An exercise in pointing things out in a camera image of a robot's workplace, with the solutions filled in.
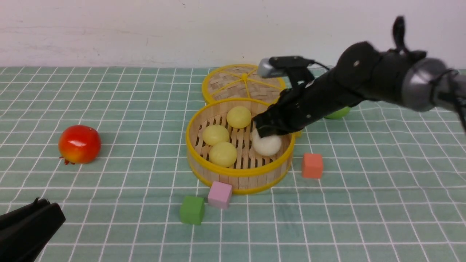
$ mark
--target tomato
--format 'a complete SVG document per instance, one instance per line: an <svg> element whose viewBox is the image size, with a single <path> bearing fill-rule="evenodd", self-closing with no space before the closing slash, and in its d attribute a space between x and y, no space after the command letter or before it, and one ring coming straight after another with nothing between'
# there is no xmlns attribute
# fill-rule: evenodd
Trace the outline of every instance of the tomato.
<svg viewBox="0 0 466 262"><path fill-rule="evenodd" d="M87 164L100 152L102 142L99 133L92 127L73 125L63 131L58 141L58 150L65 165Z"/></svg>

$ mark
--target steamer basket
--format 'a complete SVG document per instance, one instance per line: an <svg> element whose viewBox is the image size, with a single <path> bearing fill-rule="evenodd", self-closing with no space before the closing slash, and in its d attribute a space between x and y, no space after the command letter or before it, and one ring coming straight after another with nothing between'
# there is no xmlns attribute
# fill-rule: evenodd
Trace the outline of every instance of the steamer basket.
<svg viewBox="0 0 466 262"><path fill-rule="evenodd" d="M293 158L295 134L282 137L282 147L271 157L263 157L252 148L250 140L254 123L234 129L226 122L226 114L235 106L245 106L253 117L269 104L250 98L228 98L209 103L198 111L186 130L187 158L192 172L206 186L214 181L233 186L233 194L251 194L271 188L287 174ZM208 161L210 146L202 140L202 132L211 124L220 124L230 132L230 142L237 148L237 160L231 167L221 167Z"/></svg>
<svg viewBox="0 0 466 262"><path fill-rule="evenodd" d="M207 104L227 98L252 98L267 104L275 103L287 88L281 77L262 78L257 66L235 64L217 68L202 82L202 95ZM301 137L302 132L295 133Z"/></svg>

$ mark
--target green cube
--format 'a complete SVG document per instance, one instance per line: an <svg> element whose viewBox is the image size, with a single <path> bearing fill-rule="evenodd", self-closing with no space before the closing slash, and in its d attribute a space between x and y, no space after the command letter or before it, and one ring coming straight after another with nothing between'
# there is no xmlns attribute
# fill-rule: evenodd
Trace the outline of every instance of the green cube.
<svg viewBox="0 0 466 262"><path fill-rule="evenodd" d="M182 223L200 225L204 218L204 198L185 196L179 215Z"/></svg>

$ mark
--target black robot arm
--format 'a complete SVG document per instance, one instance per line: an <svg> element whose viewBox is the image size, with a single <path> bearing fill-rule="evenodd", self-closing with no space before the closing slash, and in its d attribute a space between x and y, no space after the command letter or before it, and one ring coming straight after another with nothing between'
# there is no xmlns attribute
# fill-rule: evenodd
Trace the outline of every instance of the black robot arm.
<svg viewBox="0 0 466 262"><path fill-rule="evenodd" d="M441 107L456 112L466 130L466 76L448 69L422 50L410 51L404 44L404 19L393 25L396 48L379 52L367 41L348 47L329 69L301 56L263 59L258 74L263 78L287 76L291 88L268 110L254 117L261 137L300 131L344 107L362 101L384 101L418 112ZM308 67L327 69L314 77Z"/></svg>

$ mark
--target white wall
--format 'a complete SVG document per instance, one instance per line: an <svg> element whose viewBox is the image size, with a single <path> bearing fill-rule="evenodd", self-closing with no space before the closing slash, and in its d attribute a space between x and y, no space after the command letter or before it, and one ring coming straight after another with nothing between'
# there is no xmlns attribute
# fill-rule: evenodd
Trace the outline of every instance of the white wall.
<svg viewBox="0 0 466 262"><path fill-rule="evenodd" d="M466 68L464 0L0 0L0 65L210 67L407 44Z"/></svg>

